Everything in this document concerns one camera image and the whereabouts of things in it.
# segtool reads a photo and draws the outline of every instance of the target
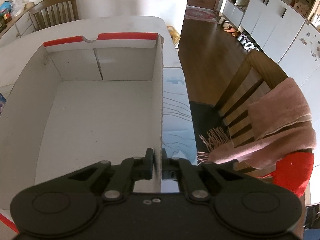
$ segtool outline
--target red cloth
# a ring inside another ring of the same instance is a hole
[[[288,154],[276,163],[276,170],[264,176],[272,176],[273,183],[295,193],[304,194],[313,170],[314,155],[296,152]]]

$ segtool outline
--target red rug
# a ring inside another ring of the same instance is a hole
[[[186,13],[184,15],[185,19],[199,20],[211,23],[218,23],[219,19],[218,14],[209,9],[187,6]]]

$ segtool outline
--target white box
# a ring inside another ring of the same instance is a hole
[[[27,187],[101,160],[120,164],[151,147],[161,164],[162,46],[157,33],[101,33],[34,52],[0,118],[1,209]],[[135,191],[160,183],[154,173]]]

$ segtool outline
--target row of shoes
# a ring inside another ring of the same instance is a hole
[[[225,32],[231,33],[232,36],[236,37],[237,40],[243,45],[243,48],[245,50],[247,51],[250,51],[252,49],[259,50],[259,48],[256,47],[245,34],[235,30],[235,28],[232,27],[231,23],[228,20],[226,20],[224,17],[221,17],[218,23],[222,25],[223,30]]]

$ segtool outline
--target blue object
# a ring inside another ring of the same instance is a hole
[[[3,10],[8,9],[9,12],[11,12],[11,3],[8,1],[5,1],[1,6],[0,6],[0,12]]]

